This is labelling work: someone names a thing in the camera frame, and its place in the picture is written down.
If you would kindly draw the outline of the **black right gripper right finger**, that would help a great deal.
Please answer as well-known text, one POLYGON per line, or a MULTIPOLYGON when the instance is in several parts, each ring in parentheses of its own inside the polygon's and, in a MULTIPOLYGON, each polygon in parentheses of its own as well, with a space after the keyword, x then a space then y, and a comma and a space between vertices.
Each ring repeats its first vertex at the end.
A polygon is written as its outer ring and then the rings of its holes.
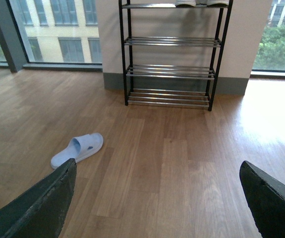
POLYGON ((285 185, 243 161, 239 177, 256 227, 264 238, 285 238, 285 185))

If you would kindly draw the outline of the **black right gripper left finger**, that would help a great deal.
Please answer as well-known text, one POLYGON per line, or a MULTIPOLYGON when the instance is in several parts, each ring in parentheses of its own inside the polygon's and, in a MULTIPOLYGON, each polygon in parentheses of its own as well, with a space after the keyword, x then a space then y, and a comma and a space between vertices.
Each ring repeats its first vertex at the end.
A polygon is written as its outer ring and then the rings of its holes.
POLYGON ((0 209, 0 238, 59 237, 74 194, 77 165, 69 159, 0 209))

